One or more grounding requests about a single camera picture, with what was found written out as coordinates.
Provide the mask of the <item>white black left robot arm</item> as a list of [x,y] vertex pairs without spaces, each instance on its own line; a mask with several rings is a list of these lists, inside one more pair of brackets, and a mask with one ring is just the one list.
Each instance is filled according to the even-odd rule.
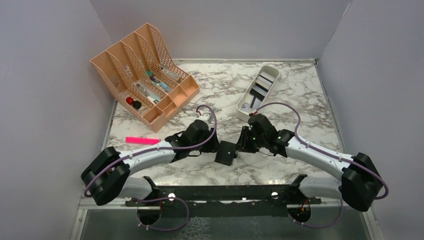
[[157,186],[150,177],[133,178],[133,174],[187,158],[192,151],[216,152],[218,144],[216,128],[209,127],[206,120],[196,119],[186,130],[154,145],[122,152],[113,146],[106,147],[80,175],[85,195],[98,206],[116,198],[132,198],[152,205],[159,195]]

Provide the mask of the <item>black leather card holder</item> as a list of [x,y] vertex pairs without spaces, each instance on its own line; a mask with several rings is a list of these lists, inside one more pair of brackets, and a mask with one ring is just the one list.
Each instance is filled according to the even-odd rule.
[[237,156],[238,153],[236,150],[236,144],[222,140],[218,151],[216,152],[214,161],[222,165],[231,166],[233,164],[233,159],[236,159]]

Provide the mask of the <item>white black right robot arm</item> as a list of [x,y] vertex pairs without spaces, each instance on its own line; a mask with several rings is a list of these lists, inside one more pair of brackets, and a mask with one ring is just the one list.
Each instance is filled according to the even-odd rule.
[[371,158],[359,152],[349,155],[310,143],[288,129],[277,130],[263,114],[253,115],[241,130],[236,150],[257,153],[267,149],[312,165],[331,177],[304,177],[288,190],[289,199],[300,204],[314,197],[339,199],[357,211],[366,212],[383,188],[381,176]]

